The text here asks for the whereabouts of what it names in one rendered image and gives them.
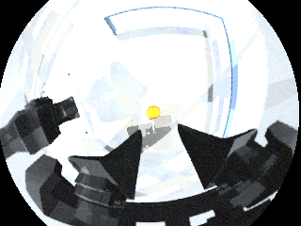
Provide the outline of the translucent orange ball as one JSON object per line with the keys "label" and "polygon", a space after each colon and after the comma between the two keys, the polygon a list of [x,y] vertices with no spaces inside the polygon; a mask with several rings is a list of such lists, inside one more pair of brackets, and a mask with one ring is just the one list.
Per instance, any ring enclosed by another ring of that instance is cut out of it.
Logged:
{"label": "translucent orange ball", "polygon": [[153,106],[148,106],[147,110],[146,110],[146,116],[148,118],[150,118],[150,120],[154,120],[154,116],[153,116]]}

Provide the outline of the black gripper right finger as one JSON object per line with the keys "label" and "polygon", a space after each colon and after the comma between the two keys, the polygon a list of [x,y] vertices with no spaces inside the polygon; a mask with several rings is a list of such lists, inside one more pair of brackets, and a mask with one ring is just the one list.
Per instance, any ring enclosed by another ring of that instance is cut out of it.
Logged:
{"label": "black gripper right finger", "polygon": [[187,127],[185,124],[177,124],[177,132],[181,137],[181,143],[191,159],[203,189],[215,187],[215,178],[227,165],[230,154],[238,148],[251,143],[256,139],[259,129],[253,127],[240,135],[219,138],[200,132],[196,128]]}

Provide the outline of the clear l-shaped wall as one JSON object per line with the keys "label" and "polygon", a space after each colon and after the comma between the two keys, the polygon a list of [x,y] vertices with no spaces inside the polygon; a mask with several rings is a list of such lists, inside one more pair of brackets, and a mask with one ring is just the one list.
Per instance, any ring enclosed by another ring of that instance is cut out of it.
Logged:
{"label": "clear l-shaped wall", "polygon": [[204,30],[210,45],[212,63],[212,113],[207,135],[223,137],[230,110],[230,52],[227,34],[222,19],[204,12],[187,10],[187,8],[150,8],[121,12],[120,15],[105,18],[112,25],[116,34],[128,31],[154,29],[154,27],[180,27],[184,29]]}

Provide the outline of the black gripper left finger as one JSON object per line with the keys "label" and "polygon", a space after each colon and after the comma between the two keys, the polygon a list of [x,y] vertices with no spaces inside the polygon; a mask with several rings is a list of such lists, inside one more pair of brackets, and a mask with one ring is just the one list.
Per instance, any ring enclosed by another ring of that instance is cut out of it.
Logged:
{"label": "black gripper left finger", "polygon": [[125,200],[134,201],[142,146],[142,129],[136,129],[127,140],[116,147],[116,150],[106,155],[101,155],[101,157],[83,155],[82,157],[82,155],[73,154],[68,159],[76,172],[108,178],[110,184],[116,186],[119,192],[127,197]]}

